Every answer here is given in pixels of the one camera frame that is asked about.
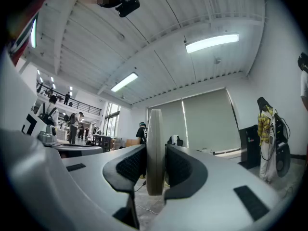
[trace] black t-shirt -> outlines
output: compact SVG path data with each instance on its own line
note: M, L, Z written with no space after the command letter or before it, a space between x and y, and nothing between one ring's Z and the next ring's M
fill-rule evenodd
M141 141L140 144L146 144L146 137L148 136L148 129L145 127L140 127L136 134L136 137L140 137Z

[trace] black slot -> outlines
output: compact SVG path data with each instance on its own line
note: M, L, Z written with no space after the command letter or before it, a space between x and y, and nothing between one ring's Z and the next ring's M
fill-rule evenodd
M247 186L237 187L233 189L237 196L240 198L249 214L254 221L257 221L265 214L269 209L261 202L261 200L250 190Z
M74 164L74 165L71 165L71 166L67 166L66 169L68 172L71 172L71 171L74 171L74 170L78 170L78 169L81 169L83 167L86 167L84 164Z

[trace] railing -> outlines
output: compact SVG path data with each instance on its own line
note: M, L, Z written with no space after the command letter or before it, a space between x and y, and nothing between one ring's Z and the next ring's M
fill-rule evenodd
M37 81L37 92L38 92L39 87L40 87L40 84ZM63 95L63 94L61 94L61 93L59 93L55 90L52 90L52 91L53 91L52 94L55 95L58 98L59 103L61 103L62 101L64 102L65 95ZM49 96L50 93L51 93L51 88L42 85L42 88L39 90L39 93L44 95L44 96ZM88 113L91 113L91 114L94 114L94 115L97 115L97 116L99 116L100 113L101 113L101 109L95 108L93 106L87 105L87 104L82 103L82 102L79 102L79 101L72 99L72 98L70 98L68 100L67 104L70 107L73 107L73 108L76 108L80 111L85 111L85 112L88 112Z

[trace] ceiling light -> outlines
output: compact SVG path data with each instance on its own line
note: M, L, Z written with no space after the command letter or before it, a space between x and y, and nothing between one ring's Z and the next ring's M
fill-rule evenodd
M33 26L32 26L32 31L31 31L31 46L33 48L36 48L37 46L37 20L35 19L33 22Z
M186 44L186 50L187 53L192 53L194 51L202 50L204 48L220 45L220 44L227 44L227 43L233 43L238 42L240 39L239 34L228 34L228 35L222 35L212 38L206 38L194 43Z
M129 76L127 76L124 80L122 80L120 83L116 84L111 91L116 92L120 90L122 87L126 86L128 83L132 82L133 80L137 79L138 75L135 73L131 73Z

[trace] roller shade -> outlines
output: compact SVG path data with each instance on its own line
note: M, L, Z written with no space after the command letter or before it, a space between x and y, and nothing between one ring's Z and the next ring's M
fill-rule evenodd
M160 109L162 111L164 142L167 144L169 138L177 134L183 140L183 147L187 147L182 101L175 101L149 108L149 120L152 109Z
M225 89L183 100L189 148L222 151L241 147L232 106Z

